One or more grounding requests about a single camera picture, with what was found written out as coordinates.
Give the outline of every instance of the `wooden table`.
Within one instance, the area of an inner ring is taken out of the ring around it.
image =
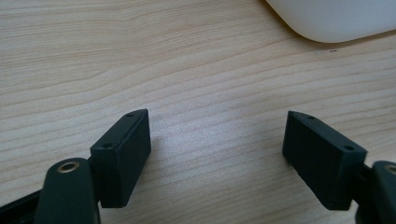
[[[147,108],[152,153],[103,223],[354,223],[281,155],[288,110],[396,161],[396,32],[342,44],[295,34],[265,1],[0,3],[0,202],[90,157]]]

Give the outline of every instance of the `white device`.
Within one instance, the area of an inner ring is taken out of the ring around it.
[[[267,0],[298,34],[338,43],[396,29],[396,0]]]

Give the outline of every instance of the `light wood surface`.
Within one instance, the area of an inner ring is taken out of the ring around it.
[[[396,161],[395,96],[396,32],[320,44],[253,0],[1,1],[0,204],[147,108],[152,153],[103,223],[354,223],[283,159],[287,112],[372,165]]]

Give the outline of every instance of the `white object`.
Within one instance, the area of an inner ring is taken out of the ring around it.
[[[396,29],[396,0],[267,0],[298,34],[337,43]]]

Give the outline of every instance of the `small hole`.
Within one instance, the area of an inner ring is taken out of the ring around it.
[[[389,172],[393,173],[396,175],[396,166],[395,165],[387,165],[387,169]]]
[[[67,163],[64,163],[64,164],[60,165],[58,167],[58,172],[62,173],[62,174],[65,174],[65,173],[69,173],[69,172],[72,172],[72,171],[76,170],[78,167],[79,167],[79,163],[78,162],[70,161],[70,162],[67,162]]]
[[[111,143],[105,143],[105,144],[103,144],[103,147],[112,147],[113,146],[113,144],[111,144]]]
[[[346,150],[349,150],[349,151],[352,151],[353,149],[355,149],[354,147],[351,147],[351,146],[344,146],[344,148],[345,148]]]

